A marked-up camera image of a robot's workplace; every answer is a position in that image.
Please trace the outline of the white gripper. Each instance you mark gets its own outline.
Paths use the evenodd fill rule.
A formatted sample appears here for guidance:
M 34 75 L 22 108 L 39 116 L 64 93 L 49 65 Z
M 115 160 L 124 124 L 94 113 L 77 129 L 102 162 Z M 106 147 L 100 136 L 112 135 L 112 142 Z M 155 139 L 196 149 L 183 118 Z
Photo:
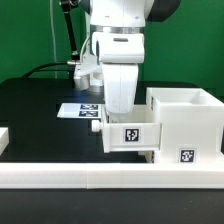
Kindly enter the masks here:
M 102 69 L 106 111 L 132 111 L 138 79 L 138 65 L 144 62 L 144 35 L 94 32 L 92 52 Z

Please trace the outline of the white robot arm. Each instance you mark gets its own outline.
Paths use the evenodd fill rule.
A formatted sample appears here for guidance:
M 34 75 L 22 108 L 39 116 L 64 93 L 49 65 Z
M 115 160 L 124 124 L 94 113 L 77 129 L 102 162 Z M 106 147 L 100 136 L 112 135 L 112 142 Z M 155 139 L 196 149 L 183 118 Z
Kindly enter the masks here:
M 144 27 L 163 22 L 181 0 L 78 0 L 90 16 L 90 55 L 93 69 L 101 73 L 106 112 L 132 111 L 138 65 L 144 62 Z

